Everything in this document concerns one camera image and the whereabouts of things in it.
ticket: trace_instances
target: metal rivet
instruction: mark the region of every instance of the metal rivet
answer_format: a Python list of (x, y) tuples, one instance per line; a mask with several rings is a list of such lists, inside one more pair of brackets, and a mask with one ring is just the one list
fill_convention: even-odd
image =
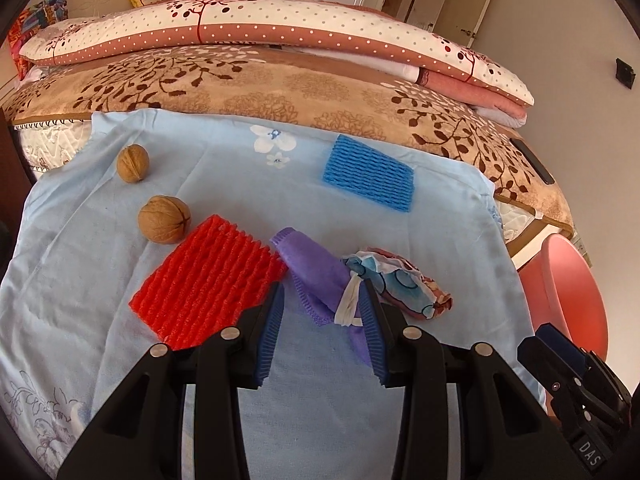
[(402, 335), (407, 339), (420, 339), (422, 337), (422, 330), (417, 326), (408, 326), (402, 330)]
[(220, 337), (227, 341), (231, 341), (232, 339), (237, 339), (240, 337), (240, 331), (235, 326), (228, 326), (222, 329), (220, 332)]
[(489, 357), (494, 353), (494, 348), (489, 343), (478, 343), (476, 345), (476, 353), (484, 357)]
[(166, 355), (168, 351), (169, 347), (167, 345), (158, 343), (157, 345), (153, 345), (151, 347), (149, 353), (151, 354), (151, 357), (162, 357), (163, 355)]

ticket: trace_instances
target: white polka dot fabric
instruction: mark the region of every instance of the white polka dot fabric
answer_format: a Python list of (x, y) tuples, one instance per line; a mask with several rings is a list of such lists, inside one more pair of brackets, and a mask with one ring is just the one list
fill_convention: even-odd
[(171, 0), (36, 35), (20, 54), (38, 65), (64, 65), (148, 48), (210, 43), (284, 44), (364, 54), (446, 74), (523, 106), (534, 103), (515, 74), (482, 54), (376, 12), (313, 0)]

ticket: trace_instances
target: walnut shell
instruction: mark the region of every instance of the walnut shell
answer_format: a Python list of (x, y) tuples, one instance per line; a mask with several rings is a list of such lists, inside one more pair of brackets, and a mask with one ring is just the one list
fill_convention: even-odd
[(118, 154), (116, 170), (122, 180), (135, 184), (149, 171), (149, 154), (138, 144), (127, 146)]
[(177, 244), (190, 225), (189, 207), (174, 196), (153, 196), (138, 213), (140, 231), (156, 244)]

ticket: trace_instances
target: purple fabric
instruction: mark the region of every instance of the purple fabric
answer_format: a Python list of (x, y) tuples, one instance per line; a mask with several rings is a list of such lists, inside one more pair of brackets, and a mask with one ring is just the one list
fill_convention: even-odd
[[(348, 267), (304, 233), (285, 227), (271, 239), (289, 267), (296, 292), (316, 325), (334, 322), (334, 314), (351, 274)], [(364, 329), (350, 326), (349, 334), (356, 354), (370, 364)]]

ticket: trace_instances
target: pink trash can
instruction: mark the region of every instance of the pink trash can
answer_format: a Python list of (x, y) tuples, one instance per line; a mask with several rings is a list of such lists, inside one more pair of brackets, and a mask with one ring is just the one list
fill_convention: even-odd
[(587, 262), (569, 240), (548, 236), (518, 274), (534, 330), (550, 322), (576, 346), (607, 358), (609, 330), (602, 296)]

